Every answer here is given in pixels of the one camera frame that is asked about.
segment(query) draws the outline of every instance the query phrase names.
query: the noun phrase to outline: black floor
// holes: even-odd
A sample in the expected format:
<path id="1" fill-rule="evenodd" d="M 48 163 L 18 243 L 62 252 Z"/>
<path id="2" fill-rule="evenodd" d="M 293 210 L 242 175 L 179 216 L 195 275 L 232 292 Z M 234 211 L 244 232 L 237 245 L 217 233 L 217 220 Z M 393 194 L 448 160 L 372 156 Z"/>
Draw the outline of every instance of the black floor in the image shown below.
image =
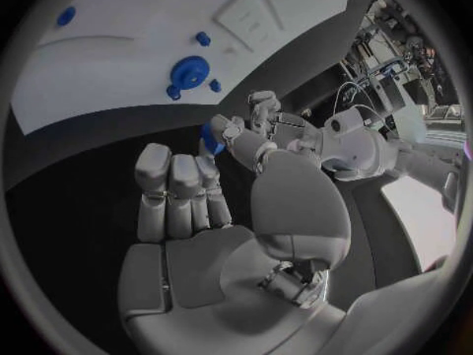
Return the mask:
<path id="1" fill-rule="evenodd" d="M 136 353 L 121 327 L 116 302 L 121 262 L 136 242 L 140 190 L 133 179 L 134 163 L 149 142 L 196 155 L 198 138 L 199 128 L 191 127 L 111 144 L 50 166 L 7 193 L 17 240 L 40 286 L 66 319 L 109 353 Z M 226 152 L 217 164 L 234 222 L 251 228 L 253 174 Z M 400 232 L 390 234 L 386 255 L 385 227 L 377 222 L 382 216 L 365 218 L 368 205 L 382 204 L 381 195 L 374 191 L 364 205 L 356 202 L 357 194 L 373 190 L 369 185 L 347 192 L 353 196 L 351 214 L 361 214 L 352 219 L 350 254 L 333 276 L 333 303 L 340 308 L 369 290 L 415 274 L 400 227 L 389 227 Z M 396 253 L 402 261 L 396 261 Z"/>

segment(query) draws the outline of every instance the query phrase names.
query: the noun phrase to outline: wire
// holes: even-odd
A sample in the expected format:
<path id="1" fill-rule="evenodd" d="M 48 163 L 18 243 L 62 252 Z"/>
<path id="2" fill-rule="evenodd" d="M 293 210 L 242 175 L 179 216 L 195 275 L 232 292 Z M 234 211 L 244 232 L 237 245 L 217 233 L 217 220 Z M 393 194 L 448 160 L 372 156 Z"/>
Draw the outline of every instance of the wire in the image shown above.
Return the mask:
<path id="1" fill-rule="evenodd" d="M 385 126 L 394 136 L 398 137 L 398 135 L 396 134 L 396 132 L 394 132 L 394 131 L 385 123 L 385 119 L 384 119 L 376 110 L 371 109 L 369 106 L 363 105 L 363 104 L 355 104 L 355 105 L 352 105 L 352 107 L 368 109 L 370 112 L 374 113 L 374 114 L 381 120 L 381 122 L 383 122 L 384 126 Z"/>
<path id="2" fill-rule="evenodd" d="M 333 113 L 332 113 L 332 116 L 335 115 L 335 113 L 337 112 L 337 103 L 338 103 L 338 97 L 340 96 L 340 92 L 341 92 L 341 89 L 347 85 L 354 85 L 355 87 L 358 88 L 359 91 L 361 91 L 362 93 L 364 93 L 364 95 L 368 98 L 368 101 L 370 102 L 371 106 L 373 107 L 374 110 L 376 110 L 376 108 L 374 107 L 374 104 L 373 104 L 373 100 L 371 100 L 371 97 L 367 94 L 367 92 L 357 83 L 355 83 L 354 81 L 345 81 L 339 88 L 338 88 L 338 91 L 337 91 L 337 96 L 335 97 L 335 103 L 333 105 Z"/>

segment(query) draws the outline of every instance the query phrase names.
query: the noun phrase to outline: blue object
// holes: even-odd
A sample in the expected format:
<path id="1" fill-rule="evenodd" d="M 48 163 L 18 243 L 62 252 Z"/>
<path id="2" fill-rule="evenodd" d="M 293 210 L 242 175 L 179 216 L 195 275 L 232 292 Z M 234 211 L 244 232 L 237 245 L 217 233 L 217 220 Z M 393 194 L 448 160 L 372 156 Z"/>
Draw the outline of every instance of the blue object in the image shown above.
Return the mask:
<path id="1" fill-rule="evenodd" d="M 210 72 L 210 66 L 202 57 L 187 57 L 176 63 L 171 71 L 173 86 L 192 89 L 203 83 Z"/>
<path id="2" fill-rule="evenodd" d="M 225 145 L 220 144 L 215 140 L 209 122 L 202 126 L 200 136 L 203 138 L 205 148 L 210 151 L 212 155 L 220 154 L 222 151 L 225 150 Z"/>
<path id="3" fill-rule="evenodd" d="M 196 34 L 197 42 L 200 43 L 200 46 L 210 46 L 210 37 L 205 32 L 198 32 Z"/>
<path id="4" fill-rule="evenodd" d="M 175 85 L 170 85 L 166 89 L 166 93 L 172 100 L 178 100 L 181 98 L 181 90 Z"/>
<path id="5" fill-rule="evenodd" d="M 209 83 L 210 89 L 214 92 L 220 92 L 222 90 L 222 86 L 220 85 L 220 82 L 217 79 L 213 79 Z"/>
<path id="6" fill-rule="evenodd" d="M 64 12 L 62 12 L 59 16 L 58 19 L 56 20 L 56 23 L 59 26 L 66 26 L 69 22 L 73 20 L 73 18 L 76 16 L 76 8 L 73 6 L 70 6 L 65 9 Z"/>

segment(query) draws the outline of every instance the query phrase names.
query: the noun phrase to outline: cable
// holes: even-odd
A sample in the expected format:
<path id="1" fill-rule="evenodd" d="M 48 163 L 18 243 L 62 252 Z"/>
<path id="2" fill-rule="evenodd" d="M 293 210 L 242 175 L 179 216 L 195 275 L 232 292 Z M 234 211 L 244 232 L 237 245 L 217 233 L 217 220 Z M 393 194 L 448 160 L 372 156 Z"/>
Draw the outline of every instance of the cable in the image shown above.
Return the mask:
<path id="1" fill-rule="evenodd" d="M 370 102 L 371 106 L 373 107 L 374 110 L 376 110 L 376 108 L 374 107 L 374 104 L 373 104 L 373 100 L 371 100 L 371 97 L 367 94 L 367 92 L 357 83 L 355 83 L 354 81 L 345 81 L 339 88 L 338 88 L 338 91 L 337 91 L 337 96 L 335 97 L 335 103 L 333 105 L 333 113 L 332 113 L 332 116 L 335 115 L 335 113 L 337 112 L 337 103 L 338 103 L 338 97 L 340 96 L 340 92 L 341 92 L 341 89 L 347 85 L 354 85 L 355 87 L 358 88 L 359 91 L 361 91 L 362 93 L 364 93 L 364 95 L 368 98 L 368 101 Z"/>
<path id="2" fill-rule="evenodd" d="M 384 124 L 383 126 L 385 126 L 394 136 L 398 137 L 398 135 L 396 134 L 396 132 L 394 132 L 394 131 L 385 123 L 384 118 L 383 118 L 376 110 L 371 109 L 369 106 L 366 106 L 366 105 L 363 105 L 363 104 L 355 104 L 355 105 L 352 105 L 351 107 L 368 109 L 370 112 L 374 113 L 374 114 L 381 120 L 381 122 Z"/>

